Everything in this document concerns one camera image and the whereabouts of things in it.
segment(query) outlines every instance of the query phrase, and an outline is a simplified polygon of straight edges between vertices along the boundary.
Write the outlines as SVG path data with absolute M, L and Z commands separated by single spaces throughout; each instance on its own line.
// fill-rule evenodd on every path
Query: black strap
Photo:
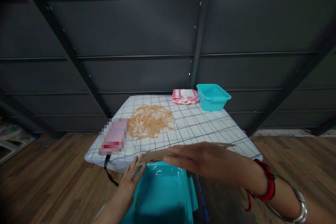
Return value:
M 115 186 L 119 186 L 119 184 L 116 181 L 114 181 L 114 179 L 112 178 L 111 174 L 107 171 L 107 163 L 109 162 L 110 157 L 111 157 L 111 155 L 106 155 L 105 163 L 104 163 L 104 170 L 106 171 L 107 176 L 111 180 L 111 182 L 113 184 L 115 184 Z

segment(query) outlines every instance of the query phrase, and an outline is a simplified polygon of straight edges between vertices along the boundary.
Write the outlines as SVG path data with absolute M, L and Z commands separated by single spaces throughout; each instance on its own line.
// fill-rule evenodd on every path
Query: red bracelet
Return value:
M 275 180 L 275 176 L 274 174 L 271 172 L 270 168 L 268 167 L 267 164 L 261 162 L 260 160 L 258 159 L 255 159 L 254 160 L 258 165 L 260 165 L 262 167 L 262 169 L 265 171 L 265 175 L 266 175 L 266 178 L 267 178 L 267 181 L 268 181 L 268 189 L 267 189 L 267 193 L 263 196 L 257 196 L 257 195 L 254 195 L 252 194 L 249 190 L 246 189 L 246 192 L 247 192 L 247 196 L 248 196 L 248 209 L 245 209 L 245 211 L 250 211 L 251 210 L 251 198 L 250 198 L 250 195 L 252 196 L 252 198 L 254 199 L 259 199 L 261 202 L 267 202 L 269 200 L 271 200 L 274 195 L 275 195 L 275 183 L 274 183 L 274 180 Z

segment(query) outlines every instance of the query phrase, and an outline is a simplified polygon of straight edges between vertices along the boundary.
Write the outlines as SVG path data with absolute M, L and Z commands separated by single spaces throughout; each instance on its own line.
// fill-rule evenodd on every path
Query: table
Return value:
M 246 134 L 238 127 L 230 115 L 222 111 L 203 111 L 200 104 L 181 105 L 172 102 L 172 96 L 137 95 L 130 96 L 113 118 L 130 118 L 134 110 L 142 105 L 160 105 L 172 111 L 175 125 L 173 131 L 164 132 L 156 139 L 130 139 L 127 135 L 128 147 L 118 155 L 111 155 L 107 168 L 116 172 L 124 172 L 134 159 L 147 151 L 167 148 L 177 144 L 194 144 L 197 142 L 223 142 L 235 144 L 228 148 L 249 158 L 262 160 L 263 157 Z M 105 127 L 85 155 L 90 163 L 104 166 L 106 156 L 98 154 L 99 144 L 106 134 Z

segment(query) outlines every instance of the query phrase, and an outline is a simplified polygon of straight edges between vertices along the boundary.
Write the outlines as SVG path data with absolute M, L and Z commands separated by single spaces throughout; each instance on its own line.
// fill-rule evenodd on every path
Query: teal plastic bin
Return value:
M 199 103 L 204 111 L 221 111 L 231 99 L 231 95 L 217 84 L 198 84 L 196 87 Z
M 198 209 L 193 179 L 164 161 L 148 163 L 122 224 L 192 224 Z

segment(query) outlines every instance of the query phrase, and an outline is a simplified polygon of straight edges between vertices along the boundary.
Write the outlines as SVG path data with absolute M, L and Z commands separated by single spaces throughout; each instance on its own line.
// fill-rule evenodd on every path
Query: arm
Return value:
M 192 171 L 209 179 L 225 184 L 240 186 L 255 195 L 267 192 L 267 179 L 263 169 L 252 159 L 241 156 L 218 145 L 201 142 L 192 145 L 179 145 L 168 148 L 170 152 L 187 159 L 165 156 L 164 160 L 172 165 Z M 292 187 L 277 177 L 275 196 L 268 201 L 282 217 L 296 219 L 301 208 Z M 304 195 L 308 218 L 305 223 L 335 223 L 334 216 L 323 207 Z
M 130 172 L 136 174 L 139 168 L 139 166 L 136 165 L 137 161 L 138 157 L 135 156 L 132 165 L 127 167 L 118 188 L 92 224 L 118 224 L 126 215 L 132 206 L 134 191 L 146 167 L 146 165 L 143 165 L 139 173 L 134 177 Z

